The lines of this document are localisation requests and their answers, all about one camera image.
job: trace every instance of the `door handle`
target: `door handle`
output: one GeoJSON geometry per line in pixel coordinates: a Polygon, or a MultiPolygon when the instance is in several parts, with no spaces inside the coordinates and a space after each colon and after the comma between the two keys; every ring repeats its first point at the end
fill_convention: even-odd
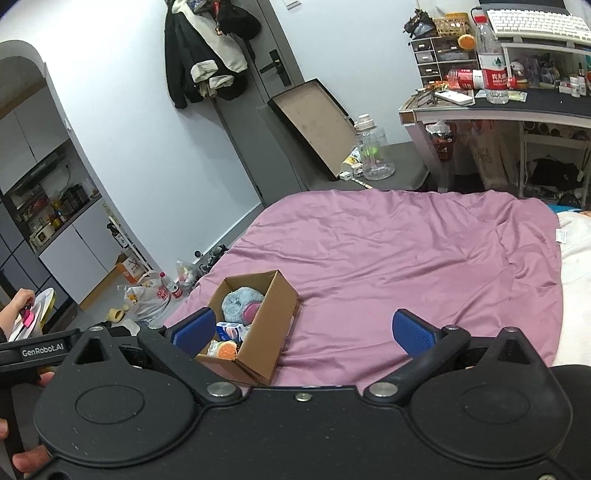
{"type": "Polygon", "coordinates": [[[263,74],[272,69],[276,69],[277,75],[283,82],[284,87],[289,87],[291,85],[290,76],[287,74],[287,70],[281,61],[281,57],[279,56],[279,52],[277,50],[271,50],[269,52],[269,56],[271,57],[272,62],[269,65],[264,66],[259,70],[259,73],[263,74]]]}
{"type": "Polygon", "coordinates": [[[265,67],[261,68],[261,69],[259,70],[259,72],[261,72],[261,73],[266,73],[266,72],[268,72],[269,70],[271,70],[271,69],[274,69],[274,68],[278,68],[278,69],[279,69],[281,66],[283,66],[283,64],[282,64],[281,60],[276,60],[276,61],[274,61],[274,62],[270,63],[269,65],[267,65],[267,66],[265,66],[265,67]]]}

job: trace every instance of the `blue gripper pad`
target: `blue gripper pad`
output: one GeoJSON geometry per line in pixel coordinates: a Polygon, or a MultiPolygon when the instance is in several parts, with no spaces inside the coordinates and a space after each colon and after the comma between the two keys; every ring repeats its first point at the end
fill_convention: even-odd
{"type": "Polygon", "coordinates": [[[216,314],[204,307],[166,330],[166,337],[194,358],[216,334],[216,314]]]}
{"type": "Polygon", "coordinates": [[[394,340],[413,358],[434,346],[440,332],[438,328],[405,309],[397,310],[392,318],[394,340]]]}

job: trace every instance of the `black jacket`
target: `black jacket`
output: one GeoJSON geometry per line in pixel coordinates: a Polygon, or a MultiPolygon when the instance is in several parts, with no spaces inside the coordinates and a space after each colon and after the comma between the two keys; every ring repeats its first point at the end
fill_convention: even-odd
{"type": "MultiPolygon", "coordinates": [[[[209,14],[192,13],[186,0],[169,2],[164,52],[168,92],[176,108],[186,108],[187,98],[191,102],[200,102],[204,96],[232,100],[244,93],[248,63],[234,39],[216,32],[219,25],[209,14]]],[[[252,21],[248,26],[252,34],[252,21]]]]}

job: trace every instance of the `door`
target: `door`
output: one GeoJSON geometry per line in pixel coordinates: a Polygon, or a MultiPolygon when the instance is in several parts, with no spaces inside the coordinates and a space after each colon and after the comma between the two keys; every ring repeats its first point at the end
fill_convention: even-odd
{"type": "Polygon", "coordinates": [[[0,190],[6,193],[35,166],[14,111],[0,120],[0,190]]]}
{"type": "Polygon", "coordinates": [[[121,247],[107,229],[107,212],[103,202],[98,201],[74,221],[74,228],[107,270],[115,268],[117,257],[121,254],[121,247]]]}
{"type": "Polygon", "coordinates": [[[70,138],[48,87],[39,90],[14,111],[38,162],[70,138]]]}
{"type": "Polygon", "coordinates": [[[272,6],[264,3],[263,12],[258,0],[233,0],[232,3],[254,15],[262,29],[250,42],[255,59],[244,42],[235,37],[249,65],[246,92],[229,102],[216,99],[215,105],[263,205],[269,206],[305,187],[257,108],[266,105],[270,97],[302,84],[304,79],[272,6]]]}
{"type": "Polygon", "coordinates": [[[40,258],[78,305],[107,276],[73,225],[60,233],[40,258]]]}

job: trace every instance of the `plastic bag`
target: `plastic bag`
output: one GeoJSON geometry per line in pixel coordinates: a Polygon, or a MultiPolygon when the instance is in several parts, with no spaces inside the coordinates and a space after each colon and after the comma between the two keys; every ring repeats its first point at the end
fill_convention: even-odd
{"type": "Polygon", "coordinates": [[[155,271],[146,273],[137,285],[123,286],[125,289],[125,304],[129,306],[129,313],[136,322],[151,322],[158,319],[170,302],[170,292],[162,285],[160,277],[155,271]]]}
{"type": "Polygon", "coordinates": [[[177,275],[181,289],[189,292],[194,289],[197,280],[199,280],[199,269],[197,265],[179,259],[177,260],[177,275]]]}

